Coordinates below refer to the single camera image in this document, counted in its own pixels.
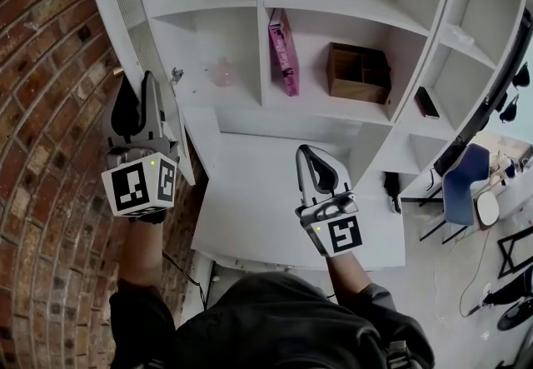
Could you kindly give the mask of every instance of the white marker cube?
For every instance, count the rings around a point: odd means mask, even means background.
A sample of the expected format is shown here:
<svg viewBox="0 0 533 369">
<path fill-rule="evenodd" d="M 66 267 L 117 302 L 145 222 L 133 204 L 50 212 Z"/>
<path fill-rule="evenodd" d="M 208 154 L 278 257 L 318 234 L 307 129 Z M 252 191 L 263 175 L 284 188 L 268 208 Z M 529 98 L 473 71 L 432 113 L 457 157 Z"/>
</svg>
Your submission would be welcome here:
<svg viewBox="0 0 533 369">
<path fill-rule="evenodd" d="M 355 213 L 315 222 L 304 229 L 324 257 L 335 257 L 362 245 Z"/>
<path fill-rule="evenodd" d="M 102 173 L 115 217 L 140 217 L 174 206 L 177 164 L 156 152 Z"/>
</svg>

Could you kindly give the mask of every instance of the concrete floor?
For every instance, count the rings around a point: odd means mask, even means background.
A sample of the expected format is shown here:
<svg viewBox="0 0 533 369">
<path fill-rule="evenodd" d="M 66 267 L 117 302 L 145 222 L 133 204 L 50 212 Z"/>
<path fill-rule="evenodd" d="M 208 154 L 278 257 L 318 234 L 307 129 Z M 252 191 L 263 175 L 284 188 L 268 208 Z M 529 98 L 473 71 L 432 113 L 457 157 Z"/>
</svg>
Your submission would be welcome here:
<svg viewBox="0 0 533 369">
<path fill-rule="evenodd" d="M 435 216 L 441 210 L 436 205 L 419 208 L 415 203 L 405 203 L 403 208 L 406 266 L 372 272 L 372 280 L 391 291 L 398 311 L 414 317 L 422 325 L 436 354 L 437 368 L 491 369 L 502 360 L 511 363 L 531 321 L 511 331 L 499 332 L 496 323 L 507 307 L 486 308 L 468 318 L 459 313 L 461 294 L 476 273 L 487 232 L 476 232 L 446 245 L 441 245 L 442 235 L 438 232 L 419 242 L 420 232 L 434 225 Z M 502 257 L 496 242 L 515 232 L 520 227 L 519 221 L 514 218 L 498 222 L 490 230 L 480 271 L 463 299 L 463 313 L 478 302 L 487 282 L 495 290 L 513 278 L 508 276 L 497 281 Z M 523 249 L 531 253 L 533 243 Z M 327 272 L 290 272 L 328 295 L 333 293 Z M 211 284 L 210 304 L 246 273 L 217 266 L 215 274 L 219 280 Z"/>
</svg>

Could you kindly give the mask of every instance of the pink box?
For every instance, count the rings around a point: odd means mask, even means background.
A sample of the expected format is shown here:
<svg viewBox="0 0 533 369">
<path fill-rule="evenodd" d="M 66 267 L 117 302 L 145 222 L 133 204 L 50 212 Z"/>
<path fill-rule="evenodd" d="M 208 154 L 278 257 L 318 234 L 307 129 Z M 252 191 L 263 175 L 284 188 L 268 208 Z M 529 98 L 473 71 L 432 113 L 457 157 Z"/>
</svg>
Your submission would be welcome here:
<svg viewBox="0 0 533 369">
<path fill-rule="evenodd" d="M 300 67 L 298 66 L 291 28 L 284 9 L 274 10 L 268 24 L 268 30 L 283 73 L 286 92 L 289 97 L 296 97 L 300 94 Z"/>
</svg>

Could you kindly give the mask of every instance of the black pants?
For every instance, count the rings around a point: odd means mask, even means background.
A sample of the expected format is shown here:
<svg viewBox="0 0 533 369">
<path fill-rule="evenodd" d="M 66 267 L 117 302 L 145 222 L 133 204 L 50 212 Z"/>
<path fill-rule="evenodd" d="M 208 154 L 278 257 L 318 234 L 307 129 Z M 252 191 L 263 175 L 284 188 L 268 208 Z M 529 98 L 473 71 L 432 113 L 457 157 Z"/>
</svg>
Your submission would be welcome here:
<svg viewBox="0 0 533 369">
<path fill-rule="evenodd" d="M 499 306 L 502 304 L 512 304 L 520 298 L 531 294 L 531 275 L 533 274 L 533 265 L 529 266 L 511 283 L 506 284 L 494 293 L 490 293 L 483 301 L 485 304 Z"/>
</svg>

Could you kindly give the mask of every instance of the black and white pattern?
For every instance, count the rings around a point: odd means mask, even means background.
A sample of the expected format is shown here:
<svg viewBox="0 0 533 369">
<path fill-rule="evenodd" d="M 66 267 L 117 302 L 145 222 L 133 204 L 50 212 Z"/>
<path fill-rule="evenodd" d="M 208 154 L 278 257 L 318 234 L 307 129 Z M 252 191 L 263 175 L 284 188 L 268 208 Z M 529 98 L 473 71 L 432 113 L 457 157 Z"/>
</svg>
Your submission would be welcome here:
<svg viewBox="0 0 533 369">
<path fill-rule="evenodd" d="M 150 207 L 145 207 L 144 209 L 139 209 L 138 211 L 130 212 L 127 215 L 129 217 L 142 217 L 143 215 L 148 215 L 149 213 L 162 211 L 163 209 L 165 209 L 165 208 L 164 207 L 157 207 L 157 206 L 150 206 Z"/>
<path fill-rule="evenodd" d="M 166 202 L 174 200 L 174 181 L 176 168 L 165 160 L 159 164 L 159 183 L 157 187 L 157 198 Z"/>
<path fill-rule="evenodd" d="M 112 172 L 111 180 L 118 211 L 150 202 L 142 163 Z"/>
<path fill-rule="evenodd" d="M 356 217 L 348 217 L 338 221 L 329 222 L 331 244 L 333 252 L 342 252 L 363 244 L 361 232 Z"/>
</svg>

